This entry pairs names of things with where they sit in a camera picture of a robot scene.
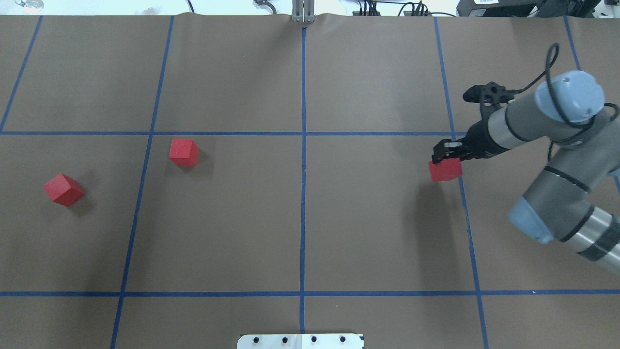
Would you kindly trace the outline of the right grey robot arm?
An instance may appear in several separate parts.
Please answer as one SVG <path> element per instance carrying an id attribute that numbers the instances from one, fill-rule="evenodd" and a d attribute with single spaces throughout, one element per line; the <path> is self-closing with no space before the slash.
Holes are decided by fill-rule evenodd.
<path id="1" fill-rule="evenodd" d="M 509 212 L 509 221 L 540 244 L 556 240 L 610 272 L 619 272 L 619 216 L 591 203 L 605 177 L 619 176 L 619 108 L 589 73 L 573 70 L 547 79 L 533 92 L 496 82 L 463 95 L 479 105 L 481 120 L 464 137 L 433 148 L 432 181 L 463 174 L 461 162 L 489 159 L 547 138 L 558 150 Z"/>

